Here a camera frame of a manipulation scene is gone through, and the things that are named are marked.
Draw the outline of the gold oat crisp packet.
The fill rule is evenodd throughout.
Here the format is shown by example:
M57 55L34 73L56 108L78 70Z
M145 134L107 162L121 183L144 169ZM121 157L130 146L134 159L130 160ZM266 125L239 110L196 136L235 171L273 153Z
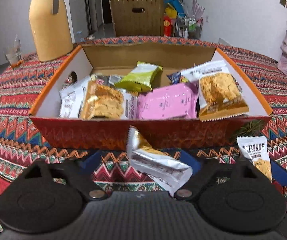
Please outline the gold oat crisp packet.
M249 112L249 107L223 60L209 61L181 71L198 86L199 120L222 120Z

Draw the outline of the pink snack packet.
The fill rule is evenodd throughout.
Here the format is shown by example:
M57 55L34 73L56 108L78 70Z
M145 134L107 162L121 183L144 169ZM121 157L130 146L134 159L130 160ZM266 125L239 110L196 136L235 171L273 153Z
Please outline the pink snack packet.
M178 83L140 94L137 119L195 119L198 89L193 83Z

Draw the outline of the glass cup with tea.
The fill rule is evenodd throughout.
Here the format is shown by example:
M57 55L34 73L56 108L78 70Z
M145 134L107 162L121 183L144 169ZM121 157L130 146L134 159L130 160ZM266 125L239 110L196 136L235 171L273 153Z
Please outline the glass cup with tea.
M17 68L23 63L20 39L17 35L12 44L4 49L4 55L11 68Z

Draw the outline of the brown cardboard box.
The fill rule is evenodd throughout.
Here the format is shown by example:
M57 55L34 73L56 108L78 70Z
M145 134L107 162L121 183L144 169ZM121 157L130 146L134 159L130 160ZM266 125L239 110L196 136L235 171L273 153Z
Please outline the brown cardboard box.
M163 36L163 0L109 0L115 36Z

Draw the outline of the white barcode snack packet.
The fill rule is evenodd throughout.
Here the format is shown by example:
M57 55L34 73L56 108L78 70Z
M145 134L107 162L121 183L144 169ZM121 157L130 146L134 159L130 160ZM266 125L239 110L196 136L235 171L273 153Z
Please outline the white barcode snack packet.
M85 94L88 88L88 83L91 80L90 76L87 76L72 85L69 85L60 90L61 107L60 118L78 119L80 110L85 98Z

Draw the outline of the yellow thermos jug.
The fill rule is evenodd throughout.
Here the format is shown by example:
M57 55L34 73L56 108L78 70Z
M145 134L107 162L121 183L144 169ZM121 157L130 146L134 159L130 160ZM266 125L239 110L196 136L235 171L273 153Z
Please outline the yellow thermos jug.
M64 0L31 0L29 21L39 61L51 61L73 50Z

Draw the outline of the white gold oat packet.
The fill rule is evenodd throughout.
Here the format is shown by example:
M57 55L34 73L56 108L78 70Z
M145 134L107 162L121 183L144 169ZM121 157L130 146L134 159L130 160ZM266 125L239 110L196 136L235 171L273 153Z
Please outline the white gold oat packet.
M147 174L171 196L193 174L189 165L155 150L134 126L128 130L126 152L133 168Z

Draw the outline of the green snack packet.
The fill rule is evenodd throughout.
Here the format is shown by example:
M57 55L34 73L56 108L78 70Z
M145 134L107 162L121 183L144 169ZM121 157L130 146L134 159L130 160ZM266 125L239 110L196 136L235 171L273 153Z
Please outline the green snack packet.
M162 71L162 66L138 61L137 66L114 86L129 92L150 92L153 90L152 83L154 79Z

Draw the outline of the patterned red tablecloth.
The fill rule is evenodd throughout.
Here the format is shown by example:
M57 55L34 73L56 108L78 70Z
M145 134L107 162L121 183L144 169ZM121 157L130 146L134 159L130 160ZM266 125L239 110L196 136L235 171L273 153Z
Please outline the patterned red tablecloth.
M287 76L276 67L276 61L250 50L217 43L184 38L157 36L124 36L101 38L86 44L164 43L220 48L257 86L273 109L274 116L262 130L267 137L271 158L287 170ZM44 139L30 120L28 113L43 87L68 56L41 63L36 53L24 55L24 63L0 74L0 195L25 167L38 159L60 163L66 158L81 158L90 150L55 148ZM239 157L235 146L192 150L196 157L215 157L233 163ZM92 179L104 190L161 191L158 184L146 175L130 168L125 153L105 152Z

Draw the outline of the white snack packet rear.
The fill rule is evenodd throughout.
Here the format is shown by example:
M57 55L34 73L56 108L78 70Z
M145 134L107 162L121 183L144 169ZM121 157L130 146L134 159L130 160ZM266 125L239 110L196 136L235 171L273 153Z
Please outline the white snack packet rear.
M237 144L242 156L248 159L258 170L272 181L267 138L265 136L237 137Z

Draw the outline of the white oat crisp packet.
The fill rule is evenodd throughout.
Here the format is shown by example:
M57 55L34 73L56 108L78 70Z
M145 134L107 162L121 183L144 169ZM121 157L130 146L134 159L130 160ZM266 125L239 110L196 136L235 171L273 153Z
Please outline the white oat crisp packet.
M79 118L133 120L137 116L137 107L136 94L90 81Z

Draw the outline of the blue orange snack packet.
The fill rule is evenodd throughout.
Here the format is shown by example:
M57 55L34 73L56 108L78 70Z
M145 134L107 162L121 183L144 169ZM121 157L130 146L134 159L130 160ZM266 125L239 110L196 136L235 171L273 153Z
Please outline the blue orange snack packet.
M167 75L168 79L171 81L171 84L182 83L181 72L175 72Z

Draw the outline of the silver striped snack bar packet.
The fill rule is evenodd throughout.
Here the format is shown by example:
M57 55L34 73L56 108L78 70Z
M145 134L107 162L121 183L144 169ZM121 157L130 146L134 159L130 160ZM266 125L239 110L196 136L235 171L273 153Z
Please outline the silver striped snack bar packet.
M91 74L90 78L93 82L95 82L99 85L114 87L116 83L118 83L120 80L122 80L123 76L121 76L121 75L101 75L101 74L95 73L95 74Z

